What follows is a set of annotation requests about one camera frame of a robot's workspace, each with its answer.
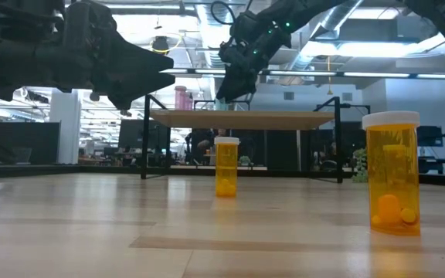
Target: person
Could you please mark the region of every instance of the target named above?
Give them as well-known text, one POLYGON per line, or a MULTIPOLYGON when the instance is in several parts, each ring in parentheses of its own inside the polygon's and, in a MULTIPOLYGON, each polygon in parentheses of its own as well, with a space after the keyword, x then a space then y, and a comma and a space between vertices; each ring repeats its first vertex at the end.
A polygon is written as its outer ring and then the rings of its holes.
POLYGON ((220 128, 220 129, 217 130, 216 137, 225 137, 225 136, 226 136, 226 130, 225 129, 220 128))
POLYGON ((332 142, 329 148, 329 160, 337 161, 336 142, 332 142))
POLYGON ((129 145, 127 145, 125 148, 124 148, 124 153, 126 154, 124 157, 123 157, 123 166, 125 167, 125 166, 130 166, 131 165, 131 162, 133 161, 133 157, 131 156, 131 155, 129 155, 129 153, 131 152, 131 147, 129 146, 129 145))
POLYGON ((206 150, 214 144, 214 133, 209 129, 194 129, 192 131, 191 159, 203 163, 206 150))
POLYGON ((240 139, 238 155, 247 156, 252 162, 256 153, 256 143, 252 136, 252 131, 245 131, 240 139))

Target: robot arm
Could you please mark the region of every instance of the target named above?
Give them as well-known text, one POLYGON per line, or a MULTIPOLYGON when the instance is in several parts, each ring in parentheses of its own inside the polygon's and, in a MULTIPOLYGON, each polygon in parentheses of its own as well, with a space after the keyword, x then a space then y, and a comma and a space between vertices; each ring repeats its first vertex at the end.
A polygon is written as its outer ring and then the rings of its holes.
POLYGON ((91 0, 66 10, 64 0, 0 1, 0 99, 22 86, 83 88, 127 110, 175 82, 159 73, 172 59, 126 42, 116 28, 110 9, 91 0))
MULTIPOLYGON (((226 75, 216 97, 231 101, 256 92, 257 74, 281 46, 291 47, 291 33, 330 8, 348 0, 279 0, 258 14, 245 11, 233 23, 231 39, 221 45, 219 56, 226 75)), ((445 0, 396 0, 432 20, 445 36, 445 0)))

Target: black metal frame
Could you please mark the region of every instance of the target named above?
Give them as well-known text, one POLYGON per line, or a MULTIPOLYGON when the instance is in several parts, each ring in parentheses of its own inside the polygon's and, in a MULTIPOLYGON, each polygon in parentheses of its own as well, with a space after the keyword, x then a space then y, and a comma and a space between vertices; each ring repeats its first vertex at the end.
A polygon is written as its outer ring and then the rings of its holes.
POLYGON ((444 173, 445 158, 418 157, 418 167, 423 170, 437 170, 439 175, 444 173))
MULTIPOLYGON (((148 168, 148 137, 150 134, 149 122, 151 116, 151 100, 154 101, 160 108, 167 110, 168 108, 162 104, 158 99, 151 95, 145 96, 144 104, 144 133, 142 135, 142 161, 141 161, 141 179, 147 179, 147 168, 148 168)), ((165 173, 169 173, 169 168, 171 167, 171 128, 168 128, 167 134, 167 145, 166 145, 166 159, 165 159, 165 173)))
MULTIPOLYGON (((197 103, 215 103, 215 100, 193 100, 193 110, 197 110, 197 103)), ((250 111, 250 103, 252 100, 234 100, 230 103, 246 103, 248 105, 248 111, 250 111)))
MULTIPOLYGON (((314 112, 318 112, 324 107, 334 107, 334 132, 335 132, 335 142, 336 142, 336 180, 337 183, 343 183, 343 148, 342 142, 342 131, 341 131, 341 99, 339 97, 332 97, 330 100, 326 101, 321 105, 317 105, 314 112)), ((308 143, 307 151, 310 151, 311 147, 311 134, 308 133, 308 143)), ((307 165, 310 165, 310 154, 307 153, 307 165)))
MULTIPOLYGON (((328 105, 317 104, 317 107, 334 107, 334 106, 335 106, 334 104, 328 104, 328 105)), ((341 108, 352 108, 352 107, 363 107, 363 108, 365 108, 367 110, 367 115, 372 113, 372 111, 370 110, 370 105, 356 105, 356 104, 349 104, 349 103, 341 103, 341 108)))

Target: ceiling pipe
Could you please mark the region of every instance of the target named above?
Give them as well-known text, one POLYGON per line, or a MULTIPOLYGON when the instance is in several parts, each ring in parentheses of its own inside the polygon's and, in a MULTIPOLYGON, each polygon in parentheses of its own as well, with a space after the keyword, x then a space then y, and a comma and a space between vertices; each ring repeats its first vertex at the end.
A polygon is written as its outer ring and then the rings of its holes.
MULTIPOLYGON (((226 31, 223 25, 217 22, 210 12, 211 5, 199 5, 197 6, 197 12, 199 14, 201 25, 201 33, 202 33, 202 44, 204 47, 209 48, 210 38, 217 38, 219 33, 223 33, 226 31)), ((228 9, 223 5, 214 5, 213 7, 214 15, 224 22, 228 22, 232 20, 229 16, 228 9)), ((224 62, 221 61, 219 54, 217 52, 207 52, 205 53, 207 66, 209 68, 223 68, 224 62)))
POLYGON ((362 3, 363 0, 350 0, 331 8, 312 38, 320 36, 324 37, 324 39, 337 39, 339 37, 339 28, 362 3))
MULTIPOLYGON (((339 6, 331 8, 328 12, 326 12, 324 19, 322 19, 322 21, 319 23, 319 27, 312 33, 311 38, 316 38, 328 32, 337 31, 337 34, 339 34, 339 28, 361 5, 362 2, 363 0, 350 0, 339 6)), ((302 53, 302 50, 293 60, 293 62, 288 64, 286 70, 305 70, 310 65, 314 59, 314 56, 307 56, 306 53, 302 53)))
POLYGON ((113 15, 179 15, 198 18, 199 15, 194 8, 186 8, 180 2, 169 2, 168 4, 146 5, 142 2, 101 2, 106 5, 113 15))
POLYGON ((34 114, 9 108, 0 108, 0 117, 15 117, 22 120, 45 120, 42 114, 34 114))

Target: wooden floor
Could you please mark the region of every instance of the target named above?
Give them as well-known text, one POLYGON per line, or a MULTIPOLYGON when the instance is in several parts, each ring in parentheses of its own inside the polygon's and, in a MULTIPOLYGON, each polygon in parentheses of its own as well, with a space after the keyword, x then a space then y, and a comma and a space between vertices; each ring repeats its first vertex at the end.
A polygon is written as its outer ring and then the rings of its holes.
POLYGON ((56 175, 0 180, 0 278, 445 277, 445 187, 422 237, 369 229, 366 185, 56 175))

